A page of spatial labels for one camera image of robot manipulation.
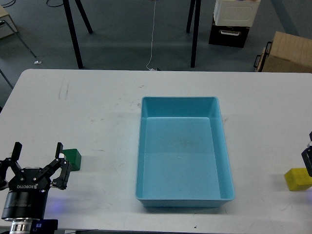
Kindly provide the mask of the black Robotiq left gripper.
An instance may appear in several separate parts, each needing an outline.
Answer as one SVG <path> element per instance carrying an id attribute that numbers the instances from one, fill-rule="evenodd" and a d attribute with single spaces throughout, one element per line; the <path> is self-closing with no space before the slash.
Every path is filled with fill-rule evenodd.
<path id="1" fill-rule="evenodd" d="M 63 144 L 57 143 L 55 159 L 44 168 L 24 168 L 18 164 L 22 144 L 15 142 L 11 157 L 0 161 L 0 190 L 9 189 L 1 218 L 3 220 L 44 218 L 50 187 L 65 190 L 72 169 L 63 153 Z M 15 176 L 8 182 L 6 173 L 11 168 Z M 51 182 L 50 177 L 61 168 Z"/>

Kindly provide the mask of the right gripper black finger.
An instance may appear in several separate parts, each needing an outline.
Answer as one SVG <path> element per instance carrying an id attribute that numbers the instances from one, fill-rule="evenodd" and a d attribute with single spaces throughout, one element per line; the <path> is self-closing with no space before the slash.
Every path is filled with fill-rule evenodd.
<path id="1" fill-rule="evenodd" d="M 312 132 L 309 134 L 310 142 L 301 153 L 308 175 L 312 177 Z"/>

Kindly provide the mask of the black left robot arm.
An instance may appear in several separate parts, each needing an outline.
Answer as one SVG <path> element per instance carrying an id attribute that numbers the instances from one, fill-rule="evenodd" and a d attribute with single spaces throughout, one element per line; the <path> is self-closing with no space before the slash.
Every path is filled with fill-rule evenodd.
<path id="1" fill-rule="evenodd" d="M 11 222 L 10 234 L 32 234 L 43 223 L 50 188 L 65 190 L 72 165 L 61 157 L 58 143 L 54 160 L 41 168 L 21 168 L 22 144 L 16 142 L 10 157 L 0 162 L 0 189 L 9 189 L 1 218 Z"/>

